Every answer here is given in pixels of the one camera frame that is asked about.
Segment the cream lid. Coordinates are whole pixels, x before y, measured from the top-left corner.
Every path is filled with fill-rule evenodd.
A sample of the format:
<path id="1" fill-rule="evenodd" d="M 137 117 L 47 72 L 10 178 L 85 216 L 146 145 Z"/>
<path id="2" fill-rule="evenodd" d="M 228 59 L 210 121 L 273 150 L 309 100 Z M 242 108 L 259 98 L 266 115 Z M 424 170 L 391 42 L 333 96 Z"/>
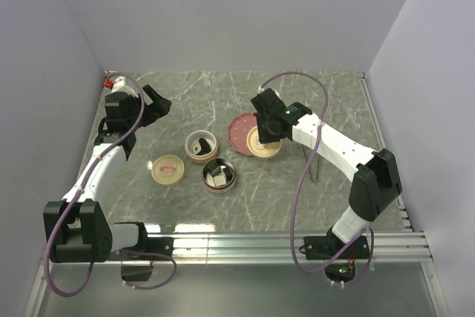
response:
<path id="1" fill-rule="evenodd" d="M 178 156 L 167 154 L 153 162 L 151 176 L 160 185 L 173 186 L 184 178 L 185 171 L 185 164 Z"/>
<path id="2" fill-rule="evenodd" d="M 275 143 L 261 143 L 257 126 L 249 130 L 246 137 L 246 144 L 252 156 L 265 160 L 275 157 L 282 147 L 281 141 Z"/>

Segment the metal tongs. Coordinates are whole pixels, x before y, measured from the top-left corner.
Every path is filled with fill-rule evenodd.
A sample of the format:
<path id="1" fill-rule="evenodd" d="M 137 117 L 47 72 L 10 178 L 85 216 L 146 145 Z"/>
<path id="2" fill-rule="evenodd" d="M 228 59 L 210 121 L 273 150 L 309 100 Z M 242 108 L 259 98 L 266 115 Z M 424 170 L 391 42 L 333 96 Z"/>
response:
<path id="1" fill-rule="evenodd" d="M 301 147 L 301 153 L 303 154 L 303 158 L 305 162 L 307 163 L 309 161 L 309 157 L 312 151 L 303 145 L 300 145 L 300 147 Z M 311 164 L 307 168 L 307 175 L 309 177 L 311 184 L 315 184 L 318 181 L 319 166 L 320 166 L 320 157 L 316 155 L 314 160 L 311 162 Z"/>

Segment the black spiky food piece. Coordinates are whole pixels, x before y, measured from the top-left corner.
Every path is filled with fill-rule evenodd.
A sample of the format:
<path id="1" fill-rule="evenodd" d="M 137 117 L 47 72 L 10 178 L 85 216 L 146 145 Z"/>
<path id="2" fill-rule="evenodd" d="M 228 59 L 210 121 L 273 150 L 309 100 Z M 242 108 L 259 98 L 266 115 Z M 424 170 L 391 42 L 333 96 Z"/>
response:
<path id="1" fill-rule="evenodd" d="M 191 153 L 192 153 L 193 155 L 195 155 L 195 156 L 204 156 L 204 155 L 206 155 L 206 154 L 204 154 L 204 155 L 197 155 L 197 152 L 198 152 L 198 151 L 199 151 L 199 144 L 198 144 L 198 141 L 197 141 L 197 142 L 195 142 L 195 143 L 191 146 Z"/>

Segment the sushi roll pale centre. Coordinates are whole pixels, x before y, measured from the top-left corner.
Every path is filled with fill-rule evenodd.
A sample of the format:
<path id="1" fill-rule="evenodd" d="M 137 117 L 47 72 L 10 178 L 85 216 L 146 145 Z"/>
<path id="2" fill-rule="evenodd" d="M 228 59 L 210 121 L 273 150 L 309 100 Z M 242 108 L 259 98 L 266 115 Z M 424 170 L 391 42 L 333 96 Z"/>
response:
<path id="1" fill-rule="evenodd" d="M 233 170 L 227 165 L 222 165 L 221 171 L 223 172 L 224 177 L 226 178 L 226 181 L 230 182 L 234 175 Z"/>

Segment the sushi roll orange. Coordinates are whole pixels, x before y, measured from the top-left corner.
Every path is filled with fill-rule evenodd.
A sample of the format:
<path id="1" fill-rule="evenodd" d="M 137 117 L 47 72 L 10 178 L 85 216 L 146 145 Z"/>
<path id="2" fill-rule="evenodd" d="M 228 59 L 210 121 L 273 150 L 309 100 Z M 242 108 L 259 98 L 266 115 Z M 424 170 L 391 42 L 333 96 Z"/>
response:
<path id="1" fill-rule="evenodd" d="M 214 178 L 221 174 L 221 165 L 215 161 L 210 160 L 204 167 L 203 167 L 203 176 L 205 178 L 211 177 Z"/>

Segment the sushi roll red centre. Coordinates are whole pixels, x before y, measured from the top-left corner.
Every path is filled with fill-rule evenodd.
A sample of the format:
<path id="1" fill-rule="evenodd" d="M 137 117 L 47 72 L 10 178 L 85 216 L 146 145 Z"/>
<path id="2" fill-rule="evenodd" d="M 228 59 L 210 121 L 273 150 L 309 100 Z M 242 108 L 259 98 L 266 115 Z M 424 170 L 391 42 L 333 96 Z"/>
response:
<path id="1" fill-rule="evenodd" d="M 213 177 L 213 183 L 216 188 L 223 187 L 227 184 L 226 178 L 223 174 L 217 175 Z"/>

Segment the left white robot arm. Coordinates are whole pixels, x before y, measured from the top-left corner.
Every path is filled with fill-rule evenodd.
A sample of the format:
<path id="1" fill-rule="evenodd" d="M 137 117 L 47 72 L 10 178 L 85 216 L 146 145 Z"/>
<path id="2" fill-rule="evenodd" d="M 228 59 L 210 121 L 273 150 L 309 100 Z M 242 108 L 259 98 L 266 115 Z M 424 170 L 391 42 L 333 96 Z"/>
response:
<path id="1" fill-rule="evenodd" d="M 133 259 L 148 254 L 150 241 L 144 223 L 110 225 L 100 203 L 131 155 L 136 130 L 164 117 L 170 108 L 171 101 L 150 85 L 140 91 L 129 85 L 113 85 L 105 97 L 105 116 L 89 163 L 73 188 L 44 208 L 46 255 L 52 262 L 104 262 L 121 249 Z"/>

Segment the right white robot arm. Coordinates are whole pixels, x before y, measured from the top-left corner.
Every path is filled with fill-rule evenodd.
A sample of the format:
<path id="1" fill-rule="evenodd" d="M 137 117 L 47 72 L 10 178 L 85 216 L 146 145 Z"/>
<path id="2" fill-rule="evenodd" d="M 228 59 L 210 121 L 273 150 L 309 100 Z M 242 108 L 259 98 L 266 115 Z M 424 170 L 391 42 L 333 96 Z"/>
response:
<path id="1" fill-rule="evenodd" d="M 348 257 L 352 251 L 367 258 L 368 250 L 353 243 L 401 193 L 402 184 L 394 154 L 363 146 L 323 122 L 305 105 L 285 105 L 271 88 L 261 91 L 255 107 L 258 139 L 262 144 L 289 139 L 316 151 L 350 181 L 348 207 L 324 237 L 304 241 L 308 260 Z"/>

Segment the cream lunch box container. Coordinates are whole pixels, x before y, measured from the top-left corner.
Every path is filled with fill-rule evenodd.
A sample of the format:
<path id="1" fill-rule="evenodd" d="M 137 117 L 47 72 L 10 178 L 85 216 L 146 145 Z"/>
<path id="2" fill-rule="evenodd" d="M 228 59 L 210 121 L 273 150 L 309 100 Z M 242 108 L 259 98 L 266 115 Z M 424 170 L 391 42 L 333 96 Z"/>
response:
<path id="1" fill-rule="evenodd" d="M 192 162 L 204 164 L 217 156 L 217 139 L 210 131 L 194 131 L 186 138 L 185 152 Z"/>

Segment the steel lunch box container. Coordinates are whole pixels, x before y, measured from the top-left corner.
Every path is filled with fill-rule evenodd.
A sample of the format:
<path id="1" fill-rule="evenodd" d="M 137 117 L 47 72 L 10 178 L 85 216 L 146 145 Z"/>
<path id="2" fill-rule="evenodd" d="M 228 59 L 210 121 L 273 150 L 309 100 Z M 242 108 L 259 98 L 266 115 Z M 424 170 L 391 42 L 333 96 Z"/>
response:
<path id="1" fill-rule="evenodd" d="M 235 167 L 227 159 L 216 157 L 209 160 L 202 170 L 202 181 L 213 193 L 221 194 L 233 188 L 237 180 Z"/>

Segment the pink polka dot plate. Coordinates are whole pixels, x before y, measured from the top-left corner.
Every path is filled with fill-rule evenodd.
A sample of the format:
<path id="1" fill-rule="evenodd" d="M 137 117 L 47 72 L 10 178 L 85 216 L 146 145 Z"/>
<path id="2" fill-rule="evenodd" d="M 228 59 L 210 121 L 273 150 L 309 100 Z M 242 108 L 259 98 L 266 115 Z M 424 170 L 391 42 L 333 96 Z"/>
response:
<path id="1" fill-rule="evenodd" d="M 227 135 L 229 143 L 236 152 L 247 157 L 253 156 L 247 145 L 246 138 L 251 129 L 256 125 L 257 120 L 251 112 L 242 113 L 232 119 L 227 128 Z"/>

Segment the aluminium rail frame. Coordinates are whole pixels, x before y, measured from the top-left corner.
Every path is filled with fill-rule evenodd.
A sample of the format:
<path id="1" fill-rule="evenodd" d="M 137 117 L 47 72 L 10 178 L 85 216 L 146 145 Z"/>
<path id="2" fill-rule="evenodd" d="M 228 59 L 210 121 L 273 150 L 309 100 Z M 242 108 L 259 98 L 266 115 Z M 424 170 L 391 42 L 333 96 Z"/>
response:
<path id="1" fill-rule="evenodd" d="M 137 132 L 137 144 L 101 202 L 111 223 L 139 221 L 152 242 L 171 241 L 173 261 L 115 252 L 109 261 L 52 266 L 54 281 L 79 294 L 64 298 L 43 275 L 28 316 L 448 316 L 425 234 L 416 231 L 402 199 L 374 222 L 372 261 L 357 263 L 358 280 L 331 282 L 319 261 L 303 254 L 306 236 L 324 235 L 348 205 L 350 182 L 320 158 L 311 184 L 299 144 L 284 141 L 271 159 L 247 157 L 228 141 L 236 116 L 267 71 L 135 72 L 172 101 L 171 112 Z M 237 172 L 228 192 L 210 192 L 204 164 L 185 141 L 213 133 L 216 157 Z M 185 164 L 173 186 L 156 183 L 153 162 L 167 154 Z"/>

